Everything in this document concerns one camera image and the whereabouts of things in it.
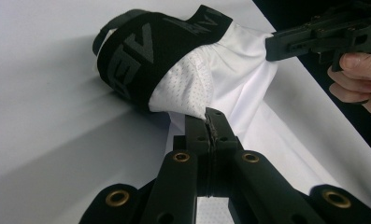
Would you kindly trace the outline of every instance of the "black clamp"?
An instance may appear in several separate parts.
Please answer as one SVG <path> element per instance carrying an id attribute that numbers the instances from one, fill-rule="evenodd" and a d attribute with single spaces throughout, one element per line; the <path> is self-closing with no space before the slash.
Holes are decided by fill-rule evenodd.
<path id="1" fill-rule="evenodd" d="M 331 7 L 304 25 L 273 33 L 265 44 L 269 62 L 316 52 L 320 63 L 332 62 L 333 71 L 340 71 L 344 53 L 371 53 L 371 0 Z"/>
<path id="2" fill-rule="evenodd" d="M 192 224 L 197 197 L 209 196 L 229 198 L 239 224 L 371 224 L 371 209 L 347 191 L 297 191 L 266 157 L 242 148 L 222 112 L 208 108 L 206 117 L 186 117 L 155 180 L 102 190 L 80 224 Z"/>

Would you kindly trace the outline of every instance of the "white backdrop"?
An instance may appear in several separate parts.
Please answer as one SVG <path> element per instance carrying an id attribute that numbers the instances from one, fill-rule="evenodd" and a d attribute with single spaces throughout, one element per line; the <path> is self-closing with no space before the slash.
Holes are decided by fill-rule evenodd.
<path id="1" fill-rule="evenodd" d="M 126 104 L 93 72 L 93 38 L 129 9 L 186 19 L 200 4 L 274 31 L 250 0 L 0 1 L 0 223 L 78 223 L 104 187 L 157 175 L 169 119 Z M 263 106 L 371 206 L 371 149 L 296 59 L 279 63 Z"/>

